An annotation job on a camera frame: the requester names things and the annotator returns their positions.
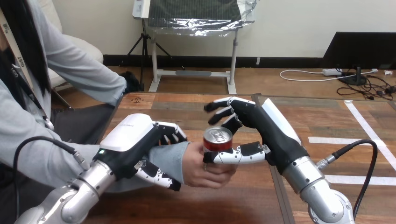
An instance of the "white cable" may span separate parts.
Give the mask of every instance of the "white cable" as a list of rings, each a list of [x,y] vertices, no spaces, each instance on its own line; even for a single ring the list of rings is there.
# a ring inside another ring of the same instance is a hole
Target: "white cable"
[[[299,81],[299,82],[323,82],[323,81],[330,81],[330,80],[335,80],[335,79],[340,79],[340,78],[356,76],[356,74],[354,74],[354,75],[350,75],[350,76],[342,76],[342,77],[337,77],[337,78],[328,78],[328,79],[319,79],[319,80],[301,80],[301,79],[291,79],[291,78],[283,77],[282,73],[287,72],[287,71],[298,71],[298,72],[304,72],[304,73],[310,73],[310,74],[323,74],[323,72],[311,72],[311,71],[302,71],[302,70],[285,70],[285,71],[282,71],[281,73],[279,73],[279,76],[283,79],[290,80],[290,81]],[[375,72],[378,72],[378,70],[372,69],[371,71],[363,72],[362,74],[375,73]]]

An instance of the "robotic hand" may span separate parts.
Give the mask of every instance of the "robotic hand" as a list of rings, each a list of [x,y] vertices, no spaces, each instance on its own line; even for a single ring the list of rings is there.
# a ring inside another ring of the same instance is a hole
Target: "robotic hand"
[[[255,142],[238,146],[236,150],[206,152],[204,162],[243,164],[267,160],[308,203],[308,212],[314,223],[354,224],[349,200],[342,193],[330,189],[323,173],[301,146],[296,132],[270,99],[257,106],[250,100],[227,97],[207,104],[204,110],[212,112],[220,107],[224,108],[209,120],[210,125],[229,116],[223,127],[233,134],[242,125],[255,128],[262,137],[263,146]]]
[[[77,179],[53,190],[39,206],[22,214],[15,224],[79,224],[99,197],[116,181],[136,175],[141,179],[179,191],[181,184],[143,156],[153,146],[187,141],[178,125],[153,122],[145,114],[131,114],[100,143],[91,165],[79,155],[83,168]]]

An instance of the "lanyard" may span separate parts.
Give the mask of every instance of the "lanyard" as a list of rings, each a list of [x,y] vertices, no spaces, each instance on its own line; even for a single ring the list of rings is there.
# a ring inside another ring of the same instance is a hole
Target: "lanyard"
[[[19,47],[16,43],[15,37],[12,34],[12,31],[7,23],[7,20],[3,14],[3,11],[0,9],[0,24],[1,24],[1,28],[3,30],[3,33],[8,41],[8,44],[14,54],[14,56],[16,57],[16,59],[18,60],[18,63],[22,69],[23,74],[26,77],[26,80],[28,81],[26,83],[25,79],[23,79],[23,77],[19,74],[19,72],[15,69],[15,67],[11,64],[10,61],[6,60],[5,58],[3,59],[4,62],[7,64],[8,68],[13,72],[13,74],[15,75],[15,78],[19,84],[19,86],[22,88],[22,90],[29,96],[29,98],[33,101],[33,103],[40,109],[40,111],[42,112],[42,118],[44,119],[45,122],[45,126],[49,129],[51,129],[52,131],[54,130],[54,125],[51,123],[50,119],[47,117],[47,115],[45,114],[44,109],[41,107],[40,102],[38,101],[35,93],[34,93],[34,89],[33,89],[33,84],[32,84],[32,80],[30,78],[30,73],[26,67],[26,63],[23,60],[21,51],[19,50]]]

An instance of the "can lid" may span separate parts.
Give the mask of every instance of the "can lid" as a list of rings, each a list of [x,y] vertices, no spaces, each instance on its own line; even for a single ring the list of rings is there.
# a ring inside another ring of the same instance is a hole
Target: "can lid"
[[[205,130],[204,138],[211,143],[221,144],[230,141],[233,134],[225,127],[213,126]]]

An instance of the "gray jacket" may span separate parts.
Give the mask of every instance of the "gray jacket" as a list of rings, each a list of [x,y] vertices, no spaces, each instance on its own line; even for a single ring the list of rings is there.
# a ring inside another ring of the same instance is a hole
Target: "gray jacket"
[[[46,19],[36,0],[28,0],[28,2],[48,67],[94,99],[115,105],[125,90],[125,79],[90,58],[65,39]],[[41,106],[47,116],[50,116],[50,94],[46,92],[43,96],[33,77],[32,82]],[[61,140],[55,132],[45,128],[40,110],[27,95],[24,97],[28,111],[20,107],[0,80],[0,162],[8,166],[13,164],[18,145],[30,137],[47,136]],[[99,149],[98,145],[66,144],[74,147],[89,161]],[[162,171],[183,183],[182,157],[187,144],[155,147],[150,150],[147,157]],[[22,149],[18,170],[27,177],[53,187],[63,186],[82,172],[70,154],[46,141],[35,141]],[[117,182],[109,191],[128,191],[145,186],[149,184],[134,177]]]

